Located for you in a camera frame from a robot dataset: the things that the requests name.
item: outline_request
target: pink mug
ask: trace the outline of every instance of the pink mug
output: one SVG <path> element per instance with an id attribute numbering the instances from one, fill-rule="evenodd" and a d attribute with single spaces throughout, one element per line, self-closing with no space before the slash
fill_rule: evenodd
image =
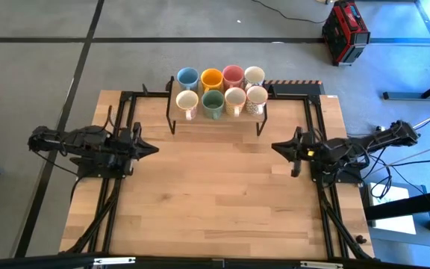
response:
<path id="1" fill-rule="evenodd" d="M 233 87 L 241 87 L 245 71 L 239 66 L 230 65 L 223 70 L 223 87 L 228 90 Z"/>

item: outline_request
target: mug rack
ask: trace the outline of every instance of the mug rack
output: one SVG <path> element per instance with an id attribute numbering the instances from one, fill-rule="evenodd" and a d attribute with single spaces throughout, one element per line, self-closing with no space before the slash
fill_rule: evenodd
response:
<path id="1" fill-rule="evenodd" d="M 222 116 L 218 120 L 213 120 L 211 118 L 205 117 L 203 114 L 203 107 L 202 107 L 202 95 L 204 93 L 202 84 L 199 84 L 199 89 L 197 90 L 197 94 L 199 95 L 199 103 L 197 106 L 197 116 L 193 118 L 192 120 L 186 120 L 185 113 L 178 109 L 177 104 L 175 103 L 175 99 L 177 95 L 181 92 L 180 85 L 178 83 L 174 82 L 174 77 L 172 76 L 170 78 L 170 81 L 166 85 L 166 91 L 169 92 L 169 98 L 167 100 L 167 109 L 166 109 L 166 117 L 167 121 L 169 123 L 170 131 L 172 132 L 172 135 L 175 134 L 175 126 L 177 122 L 183 122 L 183 123 L 255 123 L 256 125 L 256 132 L 257 136 L 261 135 L 261 132 L 263 131 L 263 128 L 265 126 L 265 123 L 268 120 L 268 111 L 267 111 L 267 105 L 264 106 L 264 112 L 260 115 L 251 115 L 249 114 L 246 109 L 243 109 L 240 112 L 239 117 L 232 117 L 229 116 L 225 109 L 222 113 Z"/>

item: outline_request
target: mug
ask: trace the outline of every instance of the mug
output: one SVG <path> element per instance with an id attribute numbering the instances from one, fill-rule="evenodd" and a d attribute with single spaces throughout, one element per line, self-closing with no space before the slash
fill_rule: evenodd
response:
<path id="1" fill-rule="evenodd" d="M 228 90 L 233 87 L 241 87 L 243 83 L 243 69 L 236 65 L 225 67 L 222 71 L 223 87 Z"/>
<path id="2" fill-rule="evenodd" d="M 260 67 L 249 67 L 245 70 L 245 90 L 251 86 L 261 86 L 265 80 L 265 72 Z"/>
<path id="3" fill-rule="evenodd" d="M 233 117 L 240 116 L 246 101 L 245 90 L 239 87 L 233 87 L 225 91 L 225 110 L 227 114 Z"/>
<path id="4" fill-rule="evenodd" d="M 197 91 L 199 89 L 199 73 L 192 67 L 180 69 L 177 74 L 177 80 L 181 90 Z"/>
<path id="5" fill-rule="evenodd" d="M 205 93 L 209 90 L 222 90 L 223 75 L 217 69 L 210 68 L 205 70 L 200 76 L 200 80 Z"/>
<path id="6" fill-rule="evenodd" d="M 199 96 L 192 90 L 183 90 L 175 99 L 178 108 L 185 111 L 185 119 L 193 120 L 197 115 L 197 105 L 199 103 Z"/>
<path id="7" fill-rule="evenodd" d="M 214 120 L 218 120 L 222 116 L 224 103 L 223 94 L 218 90 L 209 90 L 202 96 L 205 116 Z"/>
<path id="8" fill-rule="evenodd" d="M 246 91 L 246 110 L 252 115 L 261 115 L 268 100 L 268 92 L 262 86 L 253 86 Z"/>

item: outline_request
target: white mug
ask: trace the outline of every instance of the white mug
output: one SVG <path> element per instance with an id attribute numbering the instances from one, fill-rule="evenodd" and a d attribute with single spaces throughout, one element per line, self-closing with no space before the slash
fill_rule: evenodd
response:
<path id="1" fill-rule="evenodd" d="M 246 101 L 246 93 L 239 87 L 225 91 L 225 110 L 232 117 L 239 117 Z"/>
<path id="2" fill-rule="evenodd" d="M 252 86 L 261 86 L 265 80 L 265 72 L 260 67 L 249 67 L 245 70 L 245 90 Z"/>
<path id="3" fill-rule="evenodd" d="M 192 120 L 197 115 L 197 105 L 199 104 L 199 96 L 192 90 L 181 91 L 175 103 L 178 108 L 185 111 L 185 119 Z"/>
<path id="4" fill-rule="evenodd" d="M 268 92 L 262 86 L 253 86 L 246 91 L 246 110 L 252 115 L 261 115 L 268 100 Z"/>

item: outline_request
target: green mug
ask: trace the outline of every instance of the green mug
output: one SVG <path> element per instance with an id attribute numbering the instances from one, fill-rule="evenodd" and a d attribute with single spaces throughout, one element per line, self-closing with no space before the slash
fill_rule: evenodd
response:
<path id="1" fill-rule="evenodd" d="M 209 90 L 202 96 L 203 112 L 206 117 L 218 120 L 222 116 L 225 97 L 219 90 Z"/>

